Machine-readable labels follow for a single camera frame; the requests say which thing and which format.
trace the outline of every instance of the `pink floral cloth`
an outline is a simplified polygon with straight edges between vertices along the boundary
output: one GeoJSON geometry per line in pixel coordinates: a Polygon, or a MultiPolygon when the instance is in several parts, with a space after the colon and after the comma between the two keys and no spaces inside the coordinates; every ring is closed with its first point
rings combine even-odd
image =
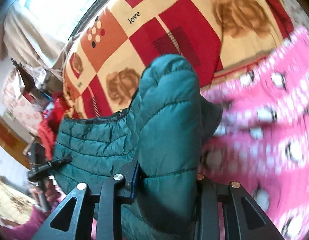
{"type": "Polygon", "coordinates": [[[6,77],[3,84],[3,104],[13,114],[13,116],[33,134],[37,134],[38,125],[42,121],[40,112],[36,111],[33,104],[31,104],[24,96],[16,99],[13,80],[16,76],[16,69],[11,70],[6,77]]]}
{"type": "Polygon", "coordinates": [[[202,96],[224,108],[204,146],[202,172],[219,183],[240,182],[285,239],[302,239],[309,230],[307,30],[297,28],[257,68],[202,96]]]}

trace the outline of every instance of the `person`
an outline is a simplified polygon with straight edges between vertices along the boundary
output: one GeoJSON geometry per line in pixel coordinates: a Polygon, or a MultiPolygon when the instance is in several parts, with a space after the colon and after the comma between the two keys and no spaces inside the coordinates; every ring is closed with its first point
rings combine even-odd
{"type": "MultiPolygon", "coordinates": [[[[30,219],[23,225],[14,228],[2,227],[0,225],[0,240],[30,240],[50,215],[51,212],[43,213],[40,210],[38,195],[43,195],[43,191],[39,187],[33,187],[30,192],[37,203],[33,205],[30,219]]],[[[60,198],[61,194],[56,190],[51,179],[46,183],[44,195],[51,203],[52,209],[54,209],[58,205],[58,198],[60,198]]]]}

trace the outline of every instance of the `patchwork bedspread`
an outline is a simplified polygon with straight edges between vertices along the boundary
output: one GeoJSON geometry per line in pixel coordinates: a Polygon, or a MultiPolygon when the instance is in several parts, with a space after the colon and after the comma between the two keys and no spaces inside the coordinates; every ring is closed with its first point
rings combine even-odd
{"type": "Polygon", "coordinates": [[[279,0],[110,0],[70,51],[68,116],[126,108],[143,70],[162,54],[183,55],[205,87],[247,72],[292,30],[279,0]]]}

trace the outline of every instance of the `hand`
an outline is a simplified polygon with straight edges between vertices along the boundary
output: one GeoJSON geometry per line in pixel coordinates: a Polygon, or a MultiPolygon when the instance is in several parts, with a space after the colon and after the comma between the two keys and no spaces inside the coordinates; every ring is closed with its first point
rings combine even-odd
{"type": "MultiPolygon", "coordinates": [[[[60,192],[57,192],[51,179],[48,180],[45,186],[46,192],[44,195],[47,197],[47,200],[51,203],[55,202],[61,196],[60,192]]],[[[30,192],[36,202],[40,204],[38,195],[43,195],[43,191],[39,187],[33,186],[32,189],[30,189],[30,192]]]]}

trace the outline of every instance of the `bright daylight window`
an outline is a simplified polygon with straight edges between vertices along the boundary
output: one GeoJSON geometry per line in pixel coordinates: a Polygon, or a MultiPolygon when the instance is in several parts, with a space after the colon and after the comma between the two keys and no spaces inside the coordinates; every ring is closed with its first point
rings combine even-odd
{"type": "Polygon", "coordinates": [[[43,29],[66,42],[85,12],[96,0],[19,0],[43,29]]]}

